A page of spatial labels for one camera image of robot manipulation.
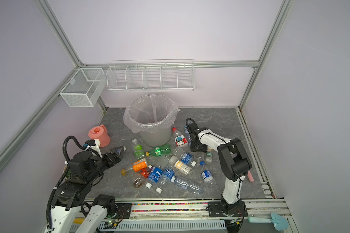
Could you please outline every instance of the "trash can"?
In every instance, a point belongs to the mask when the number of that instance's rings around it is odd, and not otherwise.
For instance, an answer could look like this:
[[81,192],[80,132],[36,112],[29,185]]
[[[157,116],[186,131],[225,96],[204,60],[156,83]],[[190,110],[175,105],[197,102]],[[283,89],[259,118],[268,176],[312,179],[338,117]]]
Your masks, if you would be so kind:
[[133,133],[139,133],[145,144],[158,147],[170,140],[171,126],[179,111],[172,99],[150,94],[134,100],[126,108],[123,122]]

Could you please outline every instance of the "gray marble floor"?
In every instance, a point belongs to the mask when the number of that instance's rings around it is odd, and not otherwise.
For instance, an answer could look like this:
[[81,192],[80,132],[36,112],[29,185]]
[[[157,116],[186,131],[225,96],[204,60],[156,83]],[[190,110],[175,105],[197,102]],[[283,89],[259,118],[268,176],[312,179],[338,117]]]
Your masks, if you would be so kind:
[[[143,150],[148,151],[151,147],[145,145],[138,134],[133,133],[123,122],[123,114],[125,109],[108,109],[107,114],[102,120],[108,130],[108,134],[112,138],[109,145],[101,148],[101,152],[105,153],[110,148],[124,145],[127,150],[123,153],[123,160],[114,167],[105,171],[103,180],[94,186],[87,195],[87,198],[96,198],[99,194],[107,194],[116,198],[220,198],[224,189],[225,176],[220,167],[218,153],[213,152],[213,161],[207,164],[214,177],[214,184],[205,187],[202,194],[185,192],[172,183],[167,184],[163,188],[161,194],[156,193],[155,188],[148,189],[146,187],[134,188],[132,185],[132,176],[122,176],[121,169],[129,167],[136,161],[132,151],[131,141],[138,139],[142,143]],[[185,119],[188,117],[194,119],[199,127],[208,127],[214,133],[227,138],[239,138],[250,156],[250,152],[243,134],[240,122],[238,121],[237,113],[234,108],[183,108],[177,114],[174,127],[177,127],[181,132],[184,131]],[[174,141],[169,141],[171,148],[175,147]],[[149,164],[156,163],[154,157],[147,157]],[[203,184],[201,174],[198,175],[200,165],[196,165],[194,174],[191,179]],[[241,189],[241,197],[244,199],[260,198],[264,199],[265,195],[262,186],[259,182],[258,175],[255,169],[251,169],[251,173],[255,179],[250,183],[246,178]]]

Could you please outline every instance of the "white wall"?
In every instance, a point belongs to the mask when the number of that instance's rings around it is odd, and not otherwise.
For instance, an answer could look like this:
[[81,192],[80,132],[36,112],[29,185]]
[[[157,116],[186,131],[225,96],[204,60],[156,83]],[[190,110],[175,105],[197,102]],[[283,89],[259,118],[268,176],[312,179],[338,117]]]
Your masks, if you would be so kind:
[[350,232],[350,0],[295,1],[243,109],[300,232]]
[[32,0],[0,0],[0,151],[73,68]]
[[[238,106],[253,74],[251,67],[194,69],[194,91],[161,91],[180,107]],[[108,107],[127,107],[136,98],[152,92],[111,92],[102,98]]]
[[[47,201],[65,166],[62,143],[83,144],[101,117],[99,106],[72,108],[62,98],[0,173],[0,232],[39,233]],[[80,149],[67,145],[72,158]]]
[[49,0],[80,59],[258,60],[282,0]]

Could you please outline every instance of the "plastic trash bag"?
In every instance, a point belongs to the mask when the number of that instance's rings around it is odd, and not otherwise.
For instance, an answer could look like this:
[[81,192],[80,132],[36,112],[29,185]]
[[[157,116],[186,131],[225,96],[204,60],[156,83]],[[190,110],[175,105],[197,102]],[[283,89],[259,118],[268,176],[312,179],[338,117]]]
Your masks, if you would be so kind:
[[156,133],[174,124],[177,104],[170,98],[150,94],[134,100],[123,115],[123,122],[133,133],[146,131]]

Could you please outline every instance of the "wire mesh basket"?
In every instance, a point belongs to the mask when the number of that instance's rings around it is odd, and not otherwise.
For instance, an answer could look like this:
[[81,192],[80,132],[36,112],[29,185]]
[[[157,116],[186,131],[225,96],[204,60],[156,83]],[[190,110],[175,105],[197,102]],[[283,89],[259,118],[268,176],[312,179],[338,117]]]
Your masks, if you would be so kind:
[[105,85],[103,69],[79,68],[60,95],[70,107],[93,107]]
[[108,64],[107,89],[113,92],[194,89],[192,60],[112,61]]

